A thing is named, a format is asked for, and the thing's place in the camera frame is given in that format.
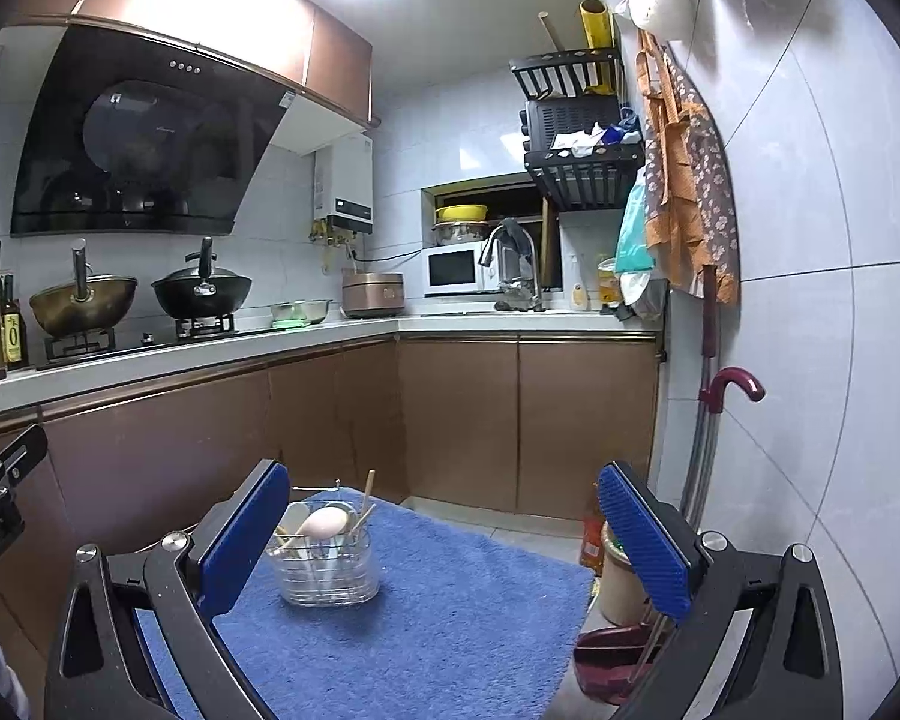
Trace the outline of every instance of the teal plastic bag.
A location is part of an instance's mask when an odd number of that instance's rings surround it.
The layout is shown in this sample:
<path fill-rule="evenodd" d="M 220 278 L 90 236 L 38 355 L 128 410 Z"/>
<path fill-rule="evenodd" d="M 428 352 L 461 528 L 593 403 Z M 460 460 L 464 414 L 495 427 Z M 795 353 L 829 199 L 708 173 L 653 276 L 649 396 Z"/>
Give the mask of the teal plastic bag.
<path fill-rule="evenodd" d="M 652 271 L 655 262 L 647 251 L 647 237 L 643 231 L 647 218 L 647 204 L 644 194 L 647 184 L 644 169 L 641 167 L 636 175 L 636 183 L 626 199 L 624 223 L 620 226 L 620 238 L 617 240 L 617 274 L 640 274 Z"/>

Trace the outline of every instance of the black glass range hood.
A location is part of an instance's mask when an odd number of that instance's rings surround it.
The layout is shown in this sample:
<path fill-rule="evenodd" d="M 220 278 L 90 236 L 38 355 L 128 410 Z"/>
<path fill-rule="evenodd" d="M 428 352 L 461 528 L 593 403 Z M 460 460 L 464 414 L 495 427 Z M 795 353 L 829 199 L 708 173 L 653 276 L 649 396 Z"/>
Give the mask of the black glass range hood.
<path fill-rule="evenodd" d="M 202 53 L 71 25 L 31 116 L 10 233 L 226 235 L 292 100 Z"/>

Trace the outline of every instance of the beige bucket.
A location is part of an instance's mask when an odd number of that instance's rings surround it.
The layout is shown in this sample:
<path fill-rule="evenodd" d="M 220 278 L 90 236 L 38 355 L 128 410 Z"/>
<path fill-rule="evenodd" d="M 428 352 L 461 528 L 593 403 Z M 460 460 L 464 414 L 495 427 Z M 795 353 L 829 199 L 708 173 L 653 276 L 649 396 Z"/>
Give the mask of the beige bucket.
<path fill-rule="evenodd" d="M 624 552 L 614 545 L 604 523 L 600 531 L 604 543 L 604 576 L 600 579 L 597 606 L 608 621 L 621 627 L 635 625 L 643 618 L 647 594 L 634 574 Z"/>

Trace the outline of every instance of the ceiling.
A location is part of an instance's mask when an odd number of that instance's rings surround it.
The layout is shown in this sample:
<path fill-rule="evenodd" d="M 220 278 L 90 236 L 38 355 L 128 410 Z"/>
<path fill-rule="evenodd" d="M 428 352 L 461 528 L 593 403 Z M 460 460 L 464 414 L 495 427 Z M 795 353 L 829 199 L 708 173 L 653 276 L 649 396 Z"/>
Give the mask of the ceiling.
<path fill-rule="evenodd" d="M 567 46 L 583 43 L 581 0 L 312 0 L 373 46 L 373 88 L 387 97 L 547 52 L 549 11 Z"/>

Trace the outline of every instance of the white microwave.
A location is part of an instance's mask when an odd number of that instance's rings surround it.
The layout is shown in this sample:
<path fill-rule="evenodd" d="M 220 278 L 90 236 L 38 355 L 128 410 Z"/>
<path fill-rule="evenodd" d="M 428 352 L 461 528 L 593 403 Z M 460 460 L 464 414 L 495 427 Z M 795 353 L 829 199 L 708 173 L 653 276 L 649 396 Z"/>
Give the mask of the white microwave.
<path fill-rule="evenodd" d="M 519 272 L 517 253 L 496 241 L 493 244 L 490 266 L 484 268 L 479 260 L 485 242 L 473 241 L 468 244 L 425 248 L 422 260 L 424 295 L 478 295 L 501 292 L 500 275 L 514 272 L 512 270 L 514 265 Z M 501 267 L 504 265 L 501 258 L 506 258 L 506 266 Z"/>

